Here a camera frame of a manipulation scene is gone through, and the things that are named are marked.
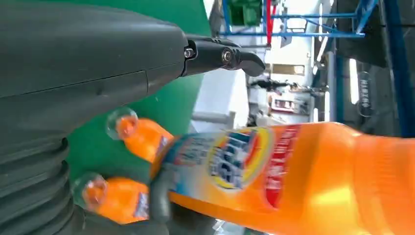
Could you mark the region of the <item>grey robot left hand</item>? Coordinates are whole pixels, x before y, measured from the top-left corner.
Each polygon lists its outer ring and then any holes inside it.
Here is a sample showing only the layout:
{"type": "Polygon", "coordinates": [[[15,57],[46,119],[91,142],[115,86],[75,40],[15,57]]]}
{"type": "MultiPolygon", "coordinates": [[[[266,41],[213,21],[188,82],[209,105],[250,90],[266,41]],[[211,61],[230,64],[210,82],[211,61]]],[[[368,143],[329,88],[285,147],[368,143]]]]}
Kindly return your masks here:
{"type": "Polygon", "coordinates": [[[185,34],[136,12],[1,2],[1,234],[168,234],[166,173],[151,184],[149,221],[120,226],[88,218],[70,191],[67,136],[178,77],[216,69],[259,76],[265,65],[229,40],[185,34]]]}

